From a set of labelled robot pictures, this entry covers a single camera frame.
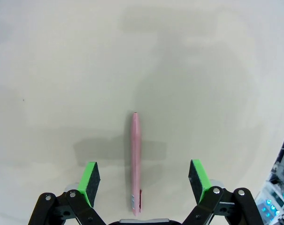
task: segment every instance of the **green tape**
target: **green tape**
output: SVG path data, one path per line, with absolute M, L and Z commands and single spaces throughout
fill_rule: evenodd
M 200 201 L 202 200 L 204 193 L 212 187 L 211 181 L 209 180 L 207 173 L 199 159 L 193 159 L 193 164 L 198 174 L 199 180 L 202 185 L 202 193 L 200 197 Z
M 85 196 L 85 199 L 86 199 L 87 203 L 89 203 L 90 206 L 91 206 L 91 203 L 90 203 L 89 198 L 87 196 L 86 188 L 87 188 L 87 185 L 90 181 L 90 178 L 91 178 L 92 172 L 94 170 L 95 164 L 96 164 L 96 162 L 89 162 L 86 165 L 85 170 L 84 170 L 84 174 L 82 175 L 80 183 L 78 185 L 78 191 Z

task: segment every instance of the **pink pen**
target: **pink pen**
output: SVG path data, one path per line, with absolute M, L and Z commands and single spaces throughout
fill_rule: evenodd
M 137 216 L 141 212 L 140 189 L 141 178 L 141 130 L 138 113 L 132 116 L 131 124 L 131 207 L 133 214 Z

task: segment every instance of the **green gripper pad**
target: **green gripper pad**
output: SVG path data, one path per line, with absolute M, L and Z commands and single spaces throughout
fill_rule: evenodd
M 202 200 L 205 191 L 212 187 L 207 173 L 204 170 L 199 159 L 191 160 L 189 180 L 196 199 L 196 203 L 198 204 Z
M 97 189 L 100 183 L 100 175 L 96 162 L 89 162 L 78 185 L 78 191 L 85 196 L 87 203 L 94 207 Z

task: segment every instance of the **silver screw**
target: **silver screw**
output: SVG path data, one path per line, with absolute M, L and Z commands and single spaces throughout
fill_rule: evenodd
M 220 190 L 219 190 L 218 188 L 214 188 L 214 189 L 213 189 L 213 192 L 214 192 L 215 194 L 218 194 L 218 193 L 220 193 Z
M 245 195 L 245 192 L 244 192 L 243 190 L 239 190 L 239 191 L 238 191 L 238 194 L 239 194 L 239 195 Z

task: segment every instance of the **screw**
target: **screw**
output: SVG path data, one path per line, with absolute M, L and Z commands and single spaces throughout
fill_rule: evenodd
M 213 189 L 213 192 L 214 192 L 215 194 L 218 194 L 218 193 L 220 193 L 220 190 L 219 190 L 218 188 L 214 188 L 214 189 Z
M 245 195 L 245 192 L 243 190 L 239 190 L 238 194 L 243 196 L 243 195 Z

